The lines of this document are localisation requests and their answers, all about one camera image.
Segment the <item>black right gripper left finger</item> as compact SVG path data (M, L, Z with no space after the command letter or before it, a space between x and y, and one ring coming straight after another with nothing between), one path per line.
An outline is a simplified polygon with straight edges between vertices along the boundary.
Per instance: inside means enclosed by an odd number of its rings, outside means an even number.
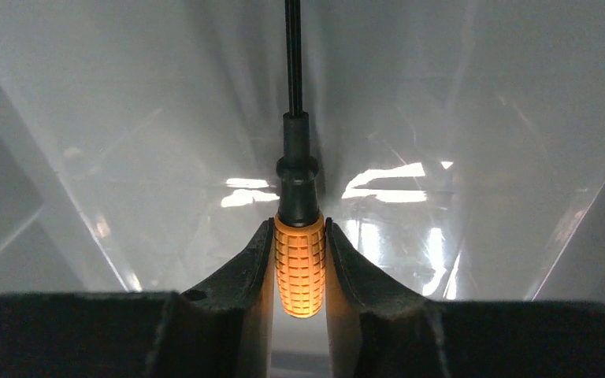
M0 377L266 377L274 221L184 291L0 295Z

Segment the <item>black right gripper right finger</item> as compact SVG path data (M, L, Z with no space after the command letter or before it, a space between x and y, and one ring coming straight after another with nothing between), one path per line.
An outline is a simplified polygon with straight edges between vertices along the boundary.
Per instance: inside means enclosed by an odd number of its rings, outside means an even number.
M435 301L325 234L335 377L605 377L605 304Z

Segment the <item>orange handled screwdriver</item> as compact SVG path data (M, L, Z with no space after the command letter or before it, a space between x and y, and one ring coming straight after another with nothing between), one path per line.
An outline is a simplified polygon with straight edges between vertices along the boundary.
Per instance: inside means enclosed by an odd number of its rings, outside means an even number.
M280 199L275 217L276 277L284 312L317 314L325 293L325 220L317 198L317 159L311 153L310 118L303 109L301 3L284 3L288 111L283 155L277 162Z

